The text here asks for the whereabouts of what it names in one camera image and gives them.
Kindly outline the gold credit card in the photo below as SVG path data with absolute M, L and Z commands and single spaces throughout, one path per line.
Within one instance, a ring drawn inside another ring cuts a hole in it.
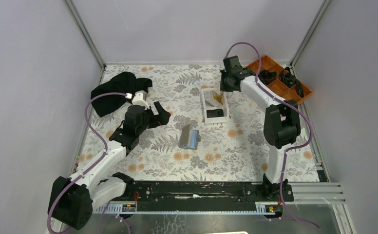
M 223 100 L 224 93 L 217 93 L 217 92 L 213 91 L 212 96 L 213 96 L 214 100 L 217 101 L 219 104 L 223 103 L 222 100 Z

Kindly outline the grey blue card holder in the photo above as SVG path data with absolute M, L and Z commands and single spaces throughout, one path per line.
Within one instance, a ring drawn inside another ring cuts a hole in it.
M 187 124 L 182 128 L 178 147 L 181 149 L 197 150 L 200 140 L 199 130 L 194 130 L 191 124 Z

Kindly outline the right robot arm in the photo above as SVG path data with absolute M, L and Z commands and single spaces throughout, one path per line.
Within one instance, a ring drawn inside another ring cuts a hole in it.
M 223 59 L 220 90 L 240 91 L 265 111 L 263 134 L 270 146 L 268 168 L 263 176 L 262 194 L 273 201 L 281 195 L 287 181 L 286 150 L 291 148 L 301 133 L 297 103 L 285 100 L 271 91 L 250 69 L 244 68 L 237 56 Z

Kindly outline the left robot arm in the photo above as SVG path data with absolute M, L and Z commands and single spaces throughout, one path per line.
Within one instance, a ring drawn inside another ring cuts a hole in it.
M 128 200 L 133 196 L 133 179 L 122 173 L 108 179 L 104 176 L 138 145 L 145 130 L 168 124 L 171 114 L 158 101 L 154 106 L 157 114 L 141 105 L 129 106 L 120 126 L 104 142 L 102 155 L 71 176 L 60 176 L 53 182 L 47 218 L 50 233 L 54 233 L 52 219 L 80 230 L 96 208 L 116 197 Z

